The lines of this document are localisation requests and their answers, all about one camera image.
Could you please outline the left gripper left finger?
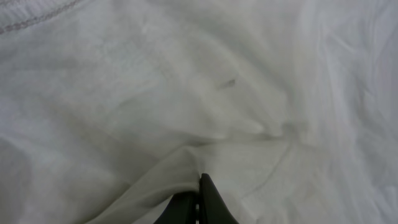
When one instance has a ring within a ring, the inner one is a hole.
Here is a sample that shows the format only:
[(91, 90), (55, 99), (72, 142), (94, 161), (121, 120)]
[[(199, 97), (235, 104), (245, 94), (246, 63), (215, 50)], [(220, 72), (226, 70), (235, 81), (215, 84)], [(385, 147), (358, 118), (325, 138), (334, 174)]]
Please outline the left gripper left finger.
[(196, 224), (197, 194), (182, 192), (174, 194), (154, 224)]

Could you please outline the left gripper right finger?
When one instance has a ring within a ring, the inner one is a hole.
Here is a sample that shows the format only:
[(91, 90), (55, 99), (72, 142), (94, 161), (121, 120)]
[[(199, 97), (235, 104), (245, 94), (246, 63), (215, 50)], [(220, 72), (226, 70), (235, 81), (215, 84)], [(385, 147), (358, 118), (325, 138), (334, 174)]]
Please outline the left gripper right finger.
[(238, 224), (208, 174), (202, 173), (199, 185), (199, 224)]

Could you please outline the white t-shirt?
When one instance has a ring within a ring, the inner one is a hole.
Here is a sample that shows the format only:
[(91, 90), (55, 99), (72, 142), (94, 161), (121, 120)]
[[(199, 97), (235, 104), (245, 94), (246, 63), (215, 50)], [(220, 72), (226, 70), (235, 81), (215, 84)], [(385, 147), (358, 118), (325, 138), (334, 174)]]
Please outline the white t-shirt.
[(397, 222), (396, 1), (2, 1), (1, 222)]

